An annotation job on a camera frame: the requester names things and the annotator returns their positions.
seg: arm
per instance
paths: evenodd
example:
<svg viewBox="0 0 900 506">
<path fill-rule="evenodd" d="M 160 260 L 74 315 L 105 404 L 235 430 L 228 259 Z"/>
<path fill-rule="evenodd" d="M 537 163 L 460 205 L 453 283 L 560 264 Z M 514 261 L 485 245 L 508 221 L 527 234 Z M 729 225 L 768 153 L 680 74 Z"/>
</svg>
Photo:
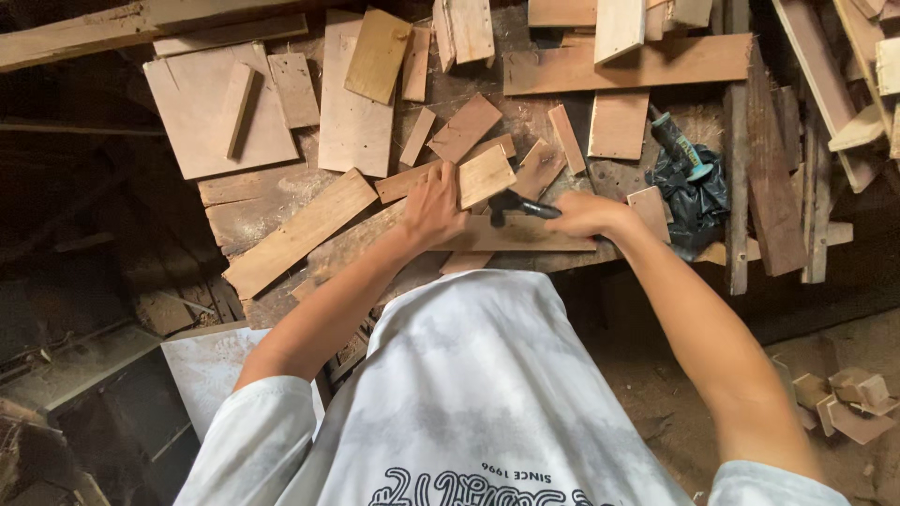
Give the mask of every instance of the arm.
<svg viewBox="0 0 900 506">
<path fill-rule="evenodd" d="M 759 343 L 701 278 L 627 205 L 564 194 L 546 223 L 577 237 L 616 243 L 647 293 L 679 364 L 715 423 L 723 462 L 751 460 L 822 481 L 795 407 Z"/>
<path fill-rule="evenodd" d="M 432 167 L 409 192 L 402 221 L 304 298 L 250 352 L 235 391 L 269 376 L 312 381 L 403 267 L 463 231 L 468 213 L 457 209 L 457 193 L 456 166 L 445 162 L 440 172 Z"/>
</svg>

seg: workbench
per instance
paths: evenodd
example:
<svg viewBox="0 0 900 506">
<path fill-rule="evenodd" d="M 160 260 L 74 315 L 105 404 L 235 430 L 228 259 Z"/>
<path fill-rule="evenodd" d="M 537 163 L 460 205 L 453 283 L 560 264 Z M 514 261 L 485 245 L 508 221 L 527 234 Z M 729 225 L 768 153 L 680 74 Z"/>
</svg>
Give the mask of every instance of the workbench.
<svg viewBox="0 0 900 506">
<path fill-rule="evenodd" d="M 423 19 L 425 16 L 421 15 L 420 9 L 418 17 L 407 17 L 416 14 L 403 12 L 396 14 L 408 20 L 415 20 L 416 26 L 429 26 L 431 22 L 430 18 Z M 401 166 L 400 153 L 419 117 L 420 107 L 425 105 L 437 115 L 432 130 L 437 131 L 475 93 L 484 95 L 503 113 L 503 118 L 484 136 L 484 139 L 492 139 L 503 133 L 512 134 L 517 153 L 510 159 L 510 164 L 514 167 L 538 139 L 557 144 L 547 112 L 561 101 L 566 105 L 582 150 L 587 148 L 593 92 L 504 96 L 500 54 L 513 50 L 535 50 L 537 44 L 531 40 L 524 5 L 495 7 L 491 11 L 491 17 L 498 54 L 491 68 L 487 68 L 483 61 L 475 61 L 454 66 L 445 74 L 440 69 L 437 45 L 432 42 L 428 55 L 426 102 L 418 104 L 398 100 L 394 107 L 392 174 Z M 268 44 L 268 49 L 272 53 L 303 52 L 309 61 L 313 86 L 318 98 L 321 93 L 324 14 L 310 15 L 309 25 L 309 34 Z M 721 86 L 713 87 L 714 91 L 710 94 L 712 98 L 702 104 L 693 101 L 693 104 L 673 104 L 667 107 L 676 123 L 690 139 L 704 143 L 716 151 L 722 148 L 724 133 L 721 93 L 716 92 L 721 88 Z M 229 261 L 255 246 L 340 176 L 339 173 L 318 168 L 318 127 L 297 129 L 292 132 L 305 158 L 302 162 L 281 167 L 258 167 L 198 181 L 213 235 Z M 559 194 L 570 190 L 594 191 L 624 201 L 625 195 L 646 188 L 644 171 L 655 164 L 659 144 L 650 136 L 649 125 L 644 138 L 643 154 L 639 161 L 592 159 L 589 161 L 588 171 L 578 176 L 565 168 L 544 193 L 542 202 L 551 203 Z M 418 162 L 426 163 L 432 159 L 437 159 L 437 156 L 425 148 Z M 386 206 L 376 201 L 342 231 L 384 207 Z M 440 276 L 438 269 L 448 256 L 448 252 L 434 251 L 416 258 L 395 278 L 380 303 L 386 303 L 397 295 L 437 279 Z M 615 247 L 611 243 L 604 243 L 600 244 L 595 252 L 499 252 L 488 267 L 550 273 L 617 258 L 621 258 L 621 255 Z M 291 295 L 291 291 L 306 279 L 304 266 L 305 260 L 279 277 L 254 299 L 243 301 L 244 313 L 252 329 L 271 328 L 296 306 L 297 301 Z"/>
</svg>

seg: shirt sleeve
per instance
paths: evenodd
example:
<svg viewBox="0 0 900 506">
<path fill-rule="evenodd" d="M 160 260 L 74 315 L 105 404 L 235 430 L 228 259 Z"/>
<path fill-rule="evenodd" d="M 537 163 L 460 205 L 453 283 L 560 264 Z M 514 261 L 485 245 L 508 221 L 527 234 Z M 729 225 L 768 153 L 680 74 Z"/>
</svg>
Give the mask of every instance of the shirt sleeve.
<svg viewBox="0 0 900 506">
<path fill-rule="evenodd" d="M 309 382 L 273 376 L 241 388 L 212 419 L 175 506 L 275 504 L 315 428 Z"/>
<path fill-rule="evenodd" d="M 831 487 L 771 465 L 732 460 L 715 474 L 709 506 L 850 506 Z"/>
</svg>

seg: black plastic bag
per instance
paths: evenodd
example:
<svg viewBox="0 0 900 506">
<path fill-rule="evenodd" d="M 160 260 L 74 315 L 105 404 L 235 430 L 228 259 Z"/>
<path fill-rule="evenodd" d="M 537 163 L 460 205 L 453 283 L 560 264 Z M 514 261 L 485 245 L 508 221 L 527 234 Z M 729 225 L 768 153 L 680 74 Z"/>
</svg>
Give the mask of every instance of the black plastic bag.
<svg viewBox="0 0 900 506">
<path fill-rule="evenodd" d="M 703 144 L 694 148 L 703 163 L 713 164 L 713 169 L 696 181 L 687 180 L 688 162 L 675 162 L 660 148 L 656 167 L 644 174 L 648 185 L 660 187 L 662 198 L 669 203 L 675 222 L 669 225 L 672 244 L 695 257 L 722 236 L 721 224 L 725 222 L 731 205 L 728 185 L 718 153 Z"/>
</svg>

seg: hand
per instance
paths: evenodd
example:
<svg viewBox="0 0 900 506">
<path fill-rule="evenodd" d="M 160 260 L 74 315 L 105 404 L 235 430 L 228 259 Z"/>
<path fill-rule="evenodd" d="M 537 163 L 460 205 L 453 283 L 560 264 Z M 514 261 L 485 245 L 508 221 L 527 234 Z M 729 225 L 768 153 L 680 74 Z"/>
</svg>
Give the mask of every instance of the hand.
<svg viewBox="0 0 900 506">
<path fill-rule="evenodd" d="M 554 205 L 562 211 L 562 216 L 547 220 L 544 227 L 573 237 L 610 236 L 618 230 L 627 230 L 635 220 L 643 224 L 626 204 L 587 192 L 566 192 Z"/>
<path fill-rule="evenodd" d="M 469 212 L 459 211 L 458 194 L 456 165 L 451 162 L 444 162 L 440 171 L 432 166 L 409 190 L 399 227 L 406 232 L 417 254 L 465 230 Z"/>
</svg>

